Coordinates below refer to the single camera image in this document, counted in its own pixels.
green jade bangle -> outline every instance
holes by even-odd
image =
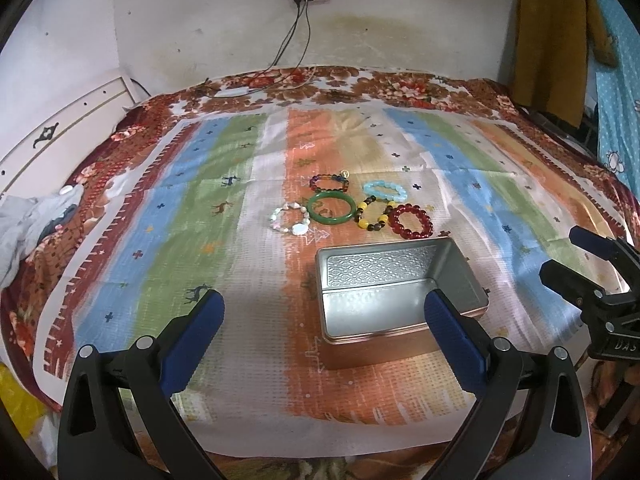
[[[351,211],[349,211],[344,216],[338,216],[337,218],[328,218],[326,216],[321,216],[314,211],[314,203],[322,198],[337,198],[340,200],[344,200],[351,207]],[[341,191],[321,191],[313,195],[308,202],[306,203],[306,211],[309,213],[309,216],[319,224],[323,225],[338,225],[344,224],[353,218],[353,215],[356,213],[356,203],[346,193]]]

metal tin box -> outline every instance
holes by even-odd
[[[438,349],[424,298],[440,288],[464,316],[489,298],[449,237],[320,249],[316,254],[326,368],[353,368]]]

white wall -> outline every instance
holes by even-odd
[[[504,80],[512,2],[315,5],[305,64]],[[0,54],[0,158],[119,64],[153,93],[264,68],[294,13],[289,0],[34,0]],[[301,23],[281,65],[295,65],[305,41]]]
[[[117,66],[113,0],[34,0],[0,54],[0,159]]]
[[[305,64],[498,79],[512,2],[333,0],[314,5]],[[294,9],[289,0],[115,0],[120,60],[151,92],[264,68]],[[305,41],[306,24],[301,24],[281,64],[295,65]]]

white headboard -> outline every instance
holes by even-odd
[[[105,74],[96,85],[0,160],[0,192],[29,198],[58,191],[82,160],[111,135],[126,109],[140,100],[120,71]]]

beaded bracelet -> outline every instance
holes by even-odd
[[[321,198],[338,198],[340,200],[344,200],[351,207],[351,211],[349,211],[346,215],[338,216],[336,218],[328,218],[326,216],[319,215],[314,211],[313,204],[320,200]],[[308,202],[306,203],[306,211],[309,213],[311,218],[322,225],[338,225],[344,224],[347,220],[351,219],[356,212],[356,203],[346,193],[343,193],[339,190],[329,190],[329,191],[321,191],[313,195]]]
[[[380,231],[385,225],[389,223],[389,213],[391,213],[396,205],[395,202],[389,202],[386,206],[385,212],[378,217],[378,221],[375,224],[370,224],[364,218],[362,218],[362,214],[364,210],[370,205],[372,202],[376,201],[376,197],[371,195],[366,198],[364,202],[360,202],[358,207],[356,208],[356,214],[353,216],[353,220],[358,224],[360,229],[366,229],[367,231]]]
[[[422,224],[422,232],[419,233],[418,231],[411,231],[411,229],[405,228],[400,223],[398,217],[404,213],[411,213],[418,217],[418,220]],[[400,204],[388,214],[388,217],[389,227],[391,227],[393,232],[400,235],[405,240],[418,240],[421,238],[429,238],[433,235],[433,224],[431,223],[431,218],[427,215],[427,212],[424,209],[420,208],[420,206]]]
[[[377,187],[392,189],[396,194],[384,193],[377,190]],[[362,186],[362,189],[367,195],[373,195],[380,200],[389,200],[390,202],[404,202],[408,197],[404,187],[399,184],[394,184],[393,182],[385,182],[384,180],[372,180],[371,182],[367,182]]]
[[[290,228],[282,227],[278,222],[278,215],[290,208],[300,209],[300,212],[302,213],[302,222],[293,224]],[[306,207],[301,206],[298,202],[285,202],[282,207],[277,207],[276,209],[274,209],[273,213],[269,217],[269,220],[271,220],[271,229],[280,231],[281,233],[288,233],[291,231],[291,234],[293,234],[294,236],[305,235],[306,232],[309,231],[309,224],[311,224],[311,220],[309,220],[309,211],[306,209]]]
[[[336,182],[340,182],[342,184],[342,189],[323,189],[321,187],[318,186],[317,182],[318,180],[321,179],[331,179],[331,180],[335,180]],[[349,181],[347,180],[347,177],[345,177],[343,174],[327,174],[327,173],[323,173],[320,175],[316,175],[314,177],[311,178],[311,180],[309,181],[309,187],[314,191],[314,193],[322,193],[323,191],[341,191],[343,193],[346,193],[347,190],[349,189]]]

